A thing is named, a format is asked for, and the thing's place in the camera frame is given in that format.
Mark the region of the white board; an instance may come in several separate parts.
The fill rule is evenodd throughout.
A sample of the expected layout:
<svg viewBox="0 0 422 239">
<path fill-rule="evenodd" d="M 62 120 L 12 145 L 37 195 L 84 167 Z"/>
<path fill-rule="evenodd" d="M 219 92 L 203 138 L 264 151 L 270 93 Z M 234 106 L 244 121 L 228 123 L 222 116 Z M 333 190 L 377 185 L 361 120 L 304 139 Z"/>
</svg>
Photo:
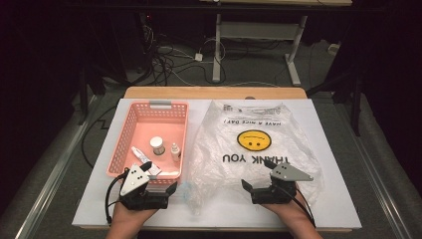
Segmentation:
<svg viewBox="0 0 422 239">
<path fill-rule="evenodd" d="M 85 229 L 106 229 L 105 197 L 111 177 L 108 163 L 132 99 L 118 105 L 104 145 L 76 211 L 73 224 Z M 316 227 L 321 231 L 347 232 L 361 227 L 343 177 L 322 130 L 314 104 L 310 100 L 239 100 L 241 106 L 285 105 L 307 136 L 320 163 L 324 187 L 311 203 Z M 183 191 L 177 190 L 166 209 L 158 211 L 145 223 L 147 230 L 181 231 L 282 231 L 277 216 L 251 202 L 245 190 L 219 189 L 196 216 L 184 202 Z"/>
</svg>

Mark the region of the white metal desk frame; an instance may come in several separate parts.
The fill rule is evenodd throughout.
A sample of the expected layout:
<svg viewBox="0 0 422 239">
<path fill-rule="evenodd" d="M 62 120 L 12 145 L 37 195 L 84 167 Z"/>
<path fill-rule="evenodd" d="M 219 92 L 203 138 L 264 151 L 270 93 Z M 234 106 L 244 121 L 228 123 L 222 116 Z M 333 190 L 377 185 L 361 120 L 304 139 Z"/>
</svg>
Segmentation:
<svg viewBox="0 0 422 239">
<path fill-rule="evenodd" d="M 338 10 L 340 7 L 350 7 L 352 0 L 201 0 L 211 2 L 216 7 L 229 7 L 251 5 L 257 7 L 259 4 L 269 7 L 304 7 L 311 9 L 320 7 Z M 304 14 L 296 23 L 264 23 L 261 20 L 223 20 L 222 14 L 216 14 L 215 24 L 215 51 L 213 58 L 213 83 L 221 83 L 223 76 L 222 60 L 226 54 L 223 46 L 224 39 L 252 39 L 252 40 L 276 40 L 292 41 L 292 48 L 288 54 L 284 55 L 285 65 L 290 74 L 290 79 L 294 87 L 299 87 L 302 83 L 295 66 L 295 57 L 302 39 L 308 14 Z"/>
</svg>

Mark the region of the white-capped small medicine bottle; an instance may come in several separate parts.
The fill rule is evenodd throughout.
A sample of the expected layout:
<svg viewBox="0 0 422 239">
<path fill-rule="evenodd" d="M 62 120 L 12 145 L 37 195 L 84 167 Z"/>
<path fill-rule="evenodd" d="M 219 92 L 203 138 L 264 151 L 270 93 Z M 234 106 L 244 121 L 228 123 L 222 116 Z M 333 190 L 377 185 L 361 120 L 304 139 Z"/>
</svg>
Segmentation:
<svg viewBox="0 0 422 239">
<path fill-rule="evenodd" d="M 152 147 L 153 153 L 155 155 L 162 155 L 165 152 L 165 147 L 163 145 L 163 139 L 160 136 L 154 136 L 150 140 L 150 146 Z"/>
</svg>

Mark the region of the person's left hand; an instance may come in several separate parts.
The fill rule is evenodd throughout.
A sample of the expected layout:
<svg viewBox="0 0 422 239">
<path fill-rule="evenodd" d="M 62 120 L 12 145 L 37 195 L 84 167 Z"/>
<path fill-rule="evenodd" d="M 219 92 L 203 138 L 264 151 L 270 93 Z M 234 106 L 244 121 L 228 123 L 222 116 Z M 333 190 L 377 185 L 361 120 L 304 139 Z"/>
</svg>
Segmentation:
<svg viewBox="0 0 422 239">
<path fill-rule="evenodd" d="M 129 210 L 118 202 L 113 209 L 111 228 L 139 231 L 143 224 L 156 212 L 157 209 Z"/>
</svg>

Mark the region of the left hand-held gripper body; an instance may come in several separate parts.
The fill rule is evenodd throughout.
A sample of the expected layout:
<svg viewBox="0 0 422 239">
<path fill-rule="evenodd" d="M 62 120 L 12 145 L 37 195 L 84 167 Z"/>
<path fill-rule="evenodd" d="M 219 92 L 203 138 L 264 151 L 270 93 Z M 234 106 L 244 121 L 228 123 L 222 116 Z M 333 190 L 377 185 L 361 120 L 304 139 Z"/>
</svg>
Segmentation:
<svg viewBox="0 0 422 239">
<path fill-rule="evenodd" d="M 150 178 L 140 165 L 134 164 L 120 188 L 119 201 L 129 210 L 166 209 L 169 195 L 166 192 L 149 192 Z"/>
</svg>

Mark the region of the metal floor rail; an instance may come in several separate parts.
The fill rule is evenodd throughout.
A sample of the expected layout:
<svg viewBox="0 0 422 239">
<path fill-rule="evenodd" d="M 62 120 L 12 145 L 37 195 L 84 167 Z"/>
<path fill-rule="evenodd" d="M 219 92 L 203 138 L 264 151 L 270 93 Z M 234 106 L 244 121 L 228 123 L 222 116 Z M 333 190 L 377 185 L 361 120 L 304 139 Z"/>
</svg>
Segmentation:
<svg viewBox="0 0 422 239">
<path fill-rule="evenodd" d="M 416 239 L 417 219 L 413 209 L 419 210 L 420 198 L 404 169 L 397 161 L 371 110 L 360 114 L 358 131 L 351 126 L 347 107 L 338 107 L 348 133 L 358 151 L 358 159 L 387 221 L 394 239 Z"/>
<path fill-rule="evenodd" d="M 14 239 L 33 239 L 35 232 L 44 218 L 44 215 L 53 201 L 56 192 L 71 164 L 74 151 L 87 131 L 90 120 L 93 118 L 93 115 L 98 106 L 101 104 L 102 99 L 102 96 L 91 97 L 88 104 L 88 112 L 84 116 L 84 119 L 78 124 L 76 132 L 71 137 L 71 141 L 58 158 L 57 163 L 49 174 L 40 194 L 35 200 Z"/>
</svg>

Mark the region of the white ointment tube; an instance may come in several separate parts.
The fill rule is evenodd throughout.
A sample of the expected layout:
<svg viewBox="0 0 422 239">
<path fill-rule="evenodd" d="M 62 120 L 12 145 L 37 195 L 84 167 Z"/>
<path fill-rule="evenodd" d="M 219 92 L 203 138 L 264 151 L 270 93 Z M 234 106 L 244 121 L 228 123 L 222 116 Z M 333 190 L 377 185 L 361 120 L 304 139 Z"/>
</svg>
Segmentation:
<svg viewBox="0 0 422 239">
<path fill-rule="evenodd" d="M 159 175 L 162 172 L 162 170 L 154 162 L 152 162 L 139 148 L 133 146 L 131 148 L 131 151 L 133 152 L 135 157 L 142 163 L 151 163 L 151 168 L 148 170 L 150 175 Z"/>
</svg>

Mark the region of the white smiley plastic bag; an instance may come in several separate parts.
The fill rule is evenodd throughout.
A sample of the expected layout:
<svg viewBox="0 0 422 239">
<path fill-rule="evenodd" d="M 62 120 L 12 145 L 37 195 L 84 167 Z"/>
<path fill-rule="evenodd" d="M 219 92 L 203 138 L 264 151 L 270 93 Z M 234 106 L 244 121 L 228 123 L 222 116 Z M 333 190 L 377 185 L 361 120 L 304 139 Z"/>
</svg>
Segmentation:
<svg viewBox="0 0 422 239">
<path fill-rule="evenodd" d="M 310 203 L 323 189 L 322 169 L 307 136 L 282 103 L 248 106 L 213 101 L 198 127 L 187 156 L 185 201 L 198 215 L 219 189 L 270 184 L 265 161 L 288 163 L 312 179 L 299 184 Z"/>
</svg>

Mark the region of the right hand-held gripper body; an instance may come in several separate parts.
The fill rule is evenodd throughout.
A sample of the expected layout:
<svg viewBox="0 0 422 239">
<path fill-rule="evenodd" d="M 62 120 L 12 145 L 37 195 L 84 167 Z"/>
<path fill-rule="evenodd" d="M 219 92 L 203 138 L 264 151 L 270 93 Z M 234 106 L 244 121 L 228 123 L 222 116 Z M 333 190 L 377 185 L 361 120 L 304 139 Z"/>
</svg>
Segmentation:
<svg viewBox="0 0 422 239">
<path fill-rule="evenodd" d="M 253 188 L 251 193 L 254 204 L 286 204 L 296 196 L 298 181 L 313 181 L 314 178 L 290 165 L 282 162 L 271 169 L 271 183 L 266 188 Z"/>
</svg>

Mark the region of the pink perforated plastic basket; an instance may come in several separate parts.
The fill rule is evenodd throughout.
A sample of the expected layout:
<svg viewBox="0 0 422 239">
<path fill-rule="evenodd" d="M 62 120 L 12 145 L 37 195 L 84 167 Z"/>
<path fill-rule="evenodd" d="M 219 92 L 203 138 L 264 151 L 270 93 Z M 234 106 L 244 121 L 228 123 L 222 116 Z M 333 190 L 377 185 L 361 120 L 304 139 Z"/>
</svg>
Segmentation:
<svg viewBox="0 0 422 239">
<path fill-rule="evenodd" d="M 189 116 L 187 102 L 139 101 L 128 106 L 106 174 L 116 177 L 134 163 L 142 165 L 131 148 L 139 148 L 162 172 L 155 175 L 152 183 L 171 184 L 182 174 L 184 146 Z M 154 136 L 163 139 L 165 152 L 155 155 L 150 140 Z M 172 159 L 171 146 L 177 143 L 181 150 L 178 162 Z"/>
</svg>

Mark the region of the person's right hand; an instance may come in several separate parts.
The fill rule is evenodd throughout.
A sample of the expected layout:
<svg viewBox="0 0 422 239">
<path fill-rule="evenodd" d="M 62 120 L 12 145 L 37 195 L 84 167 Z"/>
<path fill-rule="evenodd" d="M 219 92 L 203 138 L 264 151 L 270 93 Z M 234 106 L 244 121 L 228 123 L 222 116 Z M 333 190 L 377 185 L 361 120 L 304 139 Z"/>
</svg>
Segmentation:
<svg viewBox="0 0 422 239">
<path fill-rule="evenodd" d="M 292 226 L 298 224 L 311 224 L 308 215 L 304 212 L 304 198 L 296 195 L 296 200 L 292 200 L 286 204 L 263 204 L 263 207 L 274 212 L 279 219 L 291 230 Z"/>
</svg>

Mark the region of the black metal stand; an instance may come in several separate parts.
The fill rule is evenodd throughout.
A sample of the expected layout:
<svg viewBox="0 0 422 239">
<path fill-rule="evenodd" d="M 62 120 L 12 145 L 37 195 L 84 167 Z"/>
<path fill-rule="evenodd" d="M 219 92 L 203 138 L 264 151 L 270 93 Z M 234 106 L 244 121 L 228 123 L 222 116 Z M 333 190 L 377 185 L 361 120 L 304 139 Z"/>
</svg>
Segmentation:
<svg viewBox="0 0 422 239">
<path fill-rule="evenodd" d="M 88 90 L 87 90 L 87 81 L 86 81 L 86 69 L 81 68 L 80 70 L 80 109 L 81 116 L 79 120 L 79 125 L 82 125 L 86 121 L 88 115 Z"/>
<path fill-rule="evenodd" d="M 328 78 L 323 83 L 306 90 L 306 95 L 311 97 L 319 92 L 331 92 L 331 98 L 336 104 L 350 103 L 350 126 L 354 134 L 360 136 L 359 115 L 361 90 L 361 73 L 356 67 L 350 67 L 338 76 Z"/>
</svg>

